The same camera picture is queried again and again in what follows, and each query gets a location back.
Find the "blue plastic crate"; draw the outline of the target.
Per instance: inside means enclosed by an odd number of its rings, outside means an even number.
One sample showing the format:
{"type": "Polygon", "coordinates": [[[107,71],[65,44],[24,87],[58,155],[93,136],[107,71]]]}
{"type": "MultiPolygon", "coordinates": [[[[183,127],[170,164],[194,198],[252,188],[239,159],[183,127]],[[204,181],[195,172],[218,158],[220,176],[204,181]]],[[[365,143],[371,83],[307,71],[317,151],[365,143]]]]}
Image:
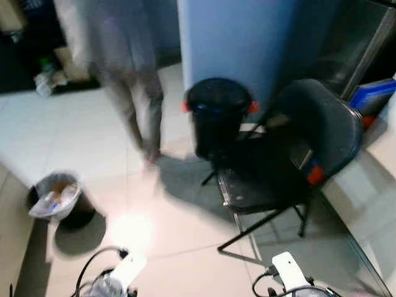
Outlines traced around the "blue plastic crate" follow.
{"type": "Polygon", "coordinates": [[[378,116],[396,92],[396,80],[382,79],[359,85],[351,96],[348,105],[360,116],[378,116]]]}

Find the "black folding chair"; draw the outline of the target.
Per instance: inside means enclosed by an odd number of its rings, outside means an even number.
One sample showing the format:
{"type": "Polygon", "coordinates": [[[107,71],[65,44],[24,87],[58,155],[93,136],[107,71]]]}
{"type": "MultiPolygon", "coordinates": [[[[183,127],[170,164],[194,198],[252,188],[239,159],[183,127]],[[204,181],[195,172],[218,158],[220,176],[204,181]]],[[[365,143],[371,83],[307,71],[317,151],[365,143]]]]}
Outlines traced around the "black folding chair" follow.
{"type": "Polygon", "coordinates": [[[322,82],[288,84],[258,126],[274,116],[284,116],[285,123],[274,131],[249,131],[210,159],[223,205],[235,215],[263,214],[218,252],[289,209],[300,219],[303,237],[315,198],[360,151],[362,117],[322,82]]]}

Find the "dark glass metal cabinet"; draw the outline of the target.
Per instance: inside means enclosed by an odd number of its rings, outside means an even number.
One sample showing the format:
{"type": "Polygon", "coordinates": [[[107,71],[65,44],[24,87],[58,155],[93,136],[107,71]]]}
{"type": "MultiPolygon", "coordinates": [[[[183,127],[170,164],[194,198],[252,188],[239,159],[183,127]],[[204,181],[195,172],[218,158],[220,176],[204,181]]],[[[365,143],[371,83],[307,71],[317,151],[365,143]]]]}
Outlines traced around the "dark glass metal cabinet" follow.
{"type": "Polygon", "coordinates": [[[308,77],[350,101],[395,26],[395,0],[340,0],[308,77]]]}

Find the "black lidded trash bin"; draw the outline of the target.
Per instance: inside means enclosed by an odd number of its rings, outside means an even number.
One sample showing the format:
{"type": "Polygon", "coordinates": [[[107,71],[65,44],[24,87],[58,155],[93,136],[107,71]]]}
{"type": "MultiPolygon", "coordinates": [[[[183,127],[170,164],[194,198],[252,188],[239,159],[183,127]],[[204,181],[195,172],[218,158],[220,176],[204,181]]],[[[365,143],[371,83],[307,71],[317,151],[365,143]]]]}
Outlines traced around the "black lidded trash bin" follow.
{"type": "Polygon", "coordinates": [[[196,82],[182,106],[191,114],[195,154],[207,160],[232,144],[246,116],[259,110],[250,91],[226,77],[196,82]]]}

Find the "person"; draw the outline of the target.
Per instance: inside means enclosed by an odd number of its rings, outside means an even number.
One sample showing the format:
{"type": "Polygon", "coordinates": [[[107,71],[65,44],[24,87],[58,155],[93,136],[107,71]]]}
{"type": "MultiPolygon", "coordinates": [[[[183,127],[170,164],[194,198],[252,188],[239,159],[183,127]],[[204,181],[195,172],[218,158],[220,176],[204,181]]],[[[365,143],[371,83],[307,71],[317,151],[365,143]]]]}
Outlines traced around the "person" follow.
{"type": "Polygon", "coordinates": [[[143,0],[52,0],[74,64],[107,93],[149,164],[161,158],[165,97],[143,0]]]}

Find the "waste bin with white liner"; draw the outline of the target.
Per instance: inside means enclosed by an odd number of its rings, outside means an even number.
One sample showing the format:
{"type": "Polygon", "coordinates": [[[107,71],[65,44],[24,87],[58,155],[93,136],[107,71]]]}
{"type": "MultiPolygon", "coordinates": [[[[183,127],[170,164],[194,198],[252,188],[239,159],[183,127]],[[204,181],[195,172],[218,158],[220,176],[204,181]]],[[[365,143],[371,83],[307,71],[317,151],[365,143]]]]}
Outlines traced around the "waste bin with white liner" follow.
{"type": "Polygon", "coordinates": [[[32,218],[58,223],[67,230],[87,226],[97,214],[85,186],[71,171],[54,171],[34,184],[27,207],[32,218]]]}

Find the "crumpled clear plastic bag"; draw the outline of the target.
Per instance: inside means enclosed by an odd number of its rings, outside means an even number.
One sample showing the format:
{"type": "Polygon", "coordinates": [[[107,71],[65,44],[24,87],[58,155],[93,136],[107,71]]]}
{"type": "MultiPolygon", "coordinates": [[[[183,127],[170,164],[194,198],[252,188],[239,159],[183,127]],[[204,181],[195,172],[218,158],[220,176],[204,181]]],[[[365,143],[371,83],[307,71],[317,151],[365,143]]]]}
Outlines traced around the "crumpled clear plastic bag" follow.
{"type": "Polygon", "coordinates": [[[54,93],[56,87],[63,87],[63,85],[68,84],[68,77],[51,59],[40,58],[38,63],[41,71],[34,77],[37,94],[48,97],[54,93]]]}

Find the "brown cardboard box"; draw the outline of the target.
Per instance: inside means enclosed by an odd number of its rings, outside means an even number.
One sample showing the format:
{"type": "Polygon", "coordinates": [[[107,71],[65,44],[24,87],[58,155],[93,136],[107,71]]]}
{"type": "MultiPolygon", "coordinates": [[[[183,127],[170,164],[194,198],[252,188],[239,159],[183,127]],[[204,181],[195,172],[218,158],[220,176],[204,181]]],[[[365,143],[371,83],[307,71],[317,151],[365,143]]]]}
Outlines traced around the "brown cardboard box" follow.
{"type": "Polygon", "coordinates": [[[25,28],[27,19],[20,8],[20,0],[0,0],[0,32],[14,32],[25,28]]]}

